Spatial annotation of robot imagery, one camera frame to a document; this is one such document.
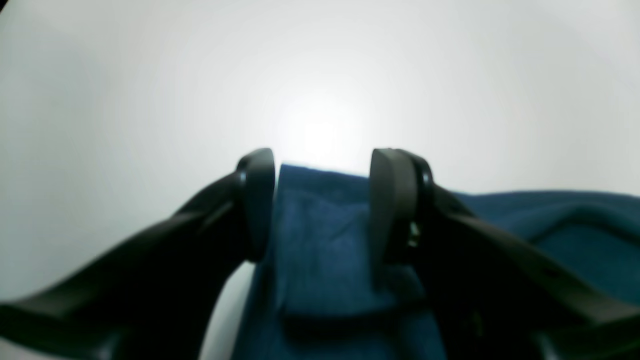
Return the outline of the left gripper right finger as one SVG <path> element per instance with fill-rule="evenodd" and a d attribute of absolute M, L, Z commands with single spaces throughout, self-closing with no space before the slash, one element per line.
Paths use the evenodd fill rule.
<path fill-rule="evenodd" d="M 428 162 L 372 151 L 374 271 L 410 265 L 450 360 L 637 360 L 639 308 L 479 219 L 434 182 Z"/>

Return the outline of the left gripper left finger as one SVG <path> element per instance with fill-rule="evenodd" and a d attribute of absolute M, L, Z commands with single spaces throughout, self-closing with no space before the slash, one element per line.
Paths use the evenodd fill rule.
<path fill-rule="evenodd" d="M 259 148 L 169 218 L 80 271 L 1 304 L 1 337 L 72 360 L 196 360 L 228 278 L 270 236 L 274 153 Z"/>

